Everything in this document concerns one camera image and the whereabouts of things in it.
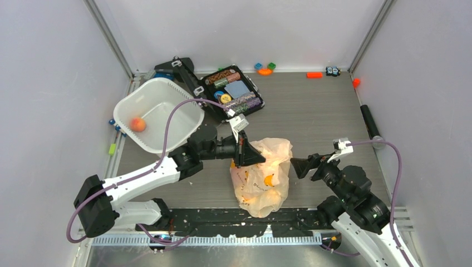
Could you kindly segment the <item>translucent plastic bag banana print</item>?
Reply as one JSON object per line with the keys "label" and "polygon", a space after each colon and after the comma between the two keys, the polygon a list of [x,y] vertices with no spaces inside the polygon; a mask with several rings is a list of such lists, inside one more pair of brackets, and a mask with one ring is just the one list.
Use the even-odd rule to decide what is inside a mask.
{"label": "translucent plastic bag banana print", "polygon": [[287,139],[264,138],[251,145],[266,161],[240,168],[232,162],[230,175],[240,208],[263,218],[278,211],[288,197],[292,144]]}

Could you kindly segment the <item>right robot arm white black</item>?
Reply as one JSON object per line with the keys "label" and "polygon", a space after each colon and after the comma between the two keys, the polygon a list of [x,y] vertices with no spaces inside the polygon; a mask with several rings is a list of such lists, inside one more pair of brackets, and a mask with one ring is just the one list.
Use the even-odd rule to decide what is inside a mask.
{"label": "right robot arm white black", "polygon": [[363,168],[340,169],[340,160],[330,157],[313,154],[290,160],[299,179],[314,170],[311,181],[323,181],[334,193],[317,206],[319,224],[337,230],[369,266],[419,266],[391,221],[389,207],[371,192]]}

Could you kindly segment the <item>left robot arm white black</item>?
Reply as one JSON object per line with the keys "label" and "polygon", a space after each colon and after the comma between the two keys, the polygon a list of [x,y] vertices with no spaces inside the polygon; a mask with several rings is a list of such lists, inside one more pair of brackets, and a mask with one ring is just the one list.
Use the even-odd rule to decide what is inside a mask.
{"label": "left robot arm white black", "polygon": [[200,126],[187,142],[162,157],[157,163],[137,171],[101,180],[97,175],[85,179],[73,205],[86,237],[100,236],[123,224],[152,225],[165,230],[171,222],[162,199],[132,202],[132,199],[157,187],[189,178],[203,169],[205,160],[232,159],[236,167],[266,161],[253,147],[244,131],[218,139],[215,126]]}

